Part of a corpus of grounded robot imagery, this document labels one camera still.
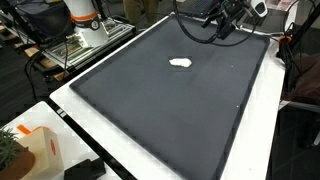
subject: metal rack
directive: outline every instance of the metal rack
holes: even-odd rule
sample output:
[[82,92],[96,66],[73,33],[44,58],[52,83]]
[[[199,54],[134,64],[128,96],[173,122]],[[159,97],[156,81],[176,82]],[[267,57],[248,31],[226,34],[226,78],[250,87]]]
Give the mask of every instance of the metal rack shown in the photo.
[[[91,62],[101,54],[110,50],[112,47],[119,45],[124,40],[133,36],[135,27],[129,24],[123,24],[120,21],[107,19],[103,22],[105,29],[108,31],[109,40],[99,46],[94,48],[82,48],[78,39],[70,38],[67,40],[68,47],[68,57],[66,63],[66,70],[72,72],[84,66],[85,64]],[[28,38],[23,32],[15,28],[7,29],[16,36],[19,36],[25,44],[35,43],[32,39]],[[66,44],[60,43],[55,45],[42,53],[44,56],[54,61],[56,64],[64,68],[66,60]]]

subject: white table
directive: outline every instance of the white table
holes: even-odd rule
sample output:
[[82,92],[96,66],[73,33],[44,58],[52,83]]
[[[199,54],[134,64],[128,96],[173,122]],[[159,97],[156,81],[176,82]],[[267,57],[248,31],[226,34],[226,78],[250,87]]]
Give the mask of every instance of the white table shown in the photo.
[[[288,24],[294,21],[293,12]],[[69,88],[79,77],[135,39],[52,93],[50,98],[139,180],[181,179]],[[275,58],[277,48],[272,42],[264,57],[221,180],[264,180],[266,177],[285,73],[282,61]]]
[[[45,103],[40,102],[24,112],[13,121],[6,125],[7,128],[13,128],[17,137],[23,137],[18,125],[24,125],[32,130],[38,126],[46,126],[57,134],[63,165],[68,169],[79,162],[90,159],[95,160],[98,155]],[[121,178],[105,164],[107,173],[99,180],[121,180]],[[61,172],[53,180],[62,180],[64,172]]]

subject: potted plant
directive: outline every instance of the potted plant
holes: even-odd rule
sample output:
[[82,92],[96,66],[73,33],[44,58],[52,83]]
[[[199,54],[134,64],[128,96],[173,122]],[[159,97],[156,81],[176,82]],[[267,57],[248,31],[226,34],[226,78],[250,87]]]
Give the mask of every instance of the potted plant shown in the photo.
[[33,167],[34,154],[16,141],[12,129],[0,129],[0,179],[18,180]]

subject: metal frame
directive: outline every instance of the metal frame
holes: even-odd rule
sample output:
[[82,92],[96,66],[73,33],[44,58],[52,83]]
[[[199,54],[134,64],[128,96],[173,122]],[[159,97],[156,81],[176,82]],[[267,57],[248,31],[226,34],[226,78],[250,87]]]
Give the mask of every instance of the metal frame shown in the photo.
[[[129,24],[123,24],[120,21],[116,21],[113,19],[108,19],[103,22],[105,26],[108,24],[114,24],[113,28],[106,28],[108,29],[109,33],[109,40],[105,44],[95,47],[95,48],[82,48],[79,47],[77,50],[68,53],[68,62],[66,66],[66,70],[68,72],[72,72],[73,70],[80,69],[87,63],[94,60],[97,56],[105,53],[106,51],[110,50],[112,47],[120,44],[122,41],[130,38],[135,31],[135,27]],[[18,36],[17,30],[14,28],[7,29],[14,35]],[[28,36],[19,31],[19,36],[21,40],[25,44],[35,44],[35,42],[28,38]],[[54,61],[56,64],[64,68],[65,64],[65,43],[60,43],[48,50],[45,50],[43,53],[47,58]]]

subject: cardboard box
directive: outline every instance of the cardboard box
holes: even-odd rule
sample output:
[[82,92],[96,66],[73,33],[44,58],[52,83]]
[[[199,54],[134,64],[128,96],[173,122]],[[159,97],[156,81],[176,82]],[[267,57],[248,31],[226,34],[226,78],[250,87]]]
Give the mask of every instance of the cardboard box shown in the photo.
[[22,180],[51,179],[64,171],[57,135],[39,128],[18,140],[35,155],[35,164]]

